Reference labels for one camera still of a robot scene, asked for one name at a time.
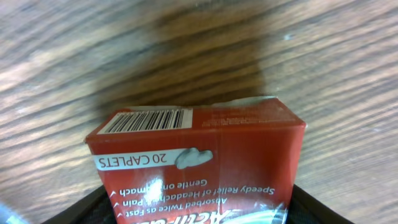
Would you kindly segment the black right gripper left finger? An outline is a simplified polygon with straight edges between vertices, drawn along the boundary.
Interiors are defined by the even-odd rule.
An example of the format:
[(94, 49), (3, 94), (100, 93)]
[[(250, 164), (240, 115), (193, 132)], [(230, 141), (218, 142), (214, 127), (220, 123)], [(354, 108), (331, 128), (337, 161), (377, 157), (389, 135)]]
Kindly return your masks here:
[(101, 186), (43, 224), (117, 224), (111, 201)]

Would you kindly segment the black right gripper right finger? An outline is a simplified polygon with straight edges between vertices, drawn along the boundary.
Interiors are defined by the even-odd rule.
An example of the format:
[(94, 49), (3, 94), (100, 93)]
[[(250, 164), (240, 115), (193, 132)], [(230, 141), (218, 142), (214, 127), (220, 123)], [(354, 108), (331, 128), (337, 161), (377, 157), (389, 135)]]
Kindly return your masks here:
[(354, 224), (294, 185), (286, 224)]

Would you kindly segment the red caplets box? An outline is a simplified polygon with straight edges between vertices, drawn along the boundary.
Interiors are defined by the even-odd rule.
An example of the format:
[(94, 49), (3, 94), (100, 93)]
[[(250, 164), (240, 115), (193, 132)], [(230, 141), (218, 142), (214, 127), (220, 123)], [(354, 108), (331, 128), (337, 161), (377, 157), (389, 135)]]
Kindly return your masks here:
[(285, 223), (306, 127), (255, 97), (122, 109), (85, 141), (118, 223)]

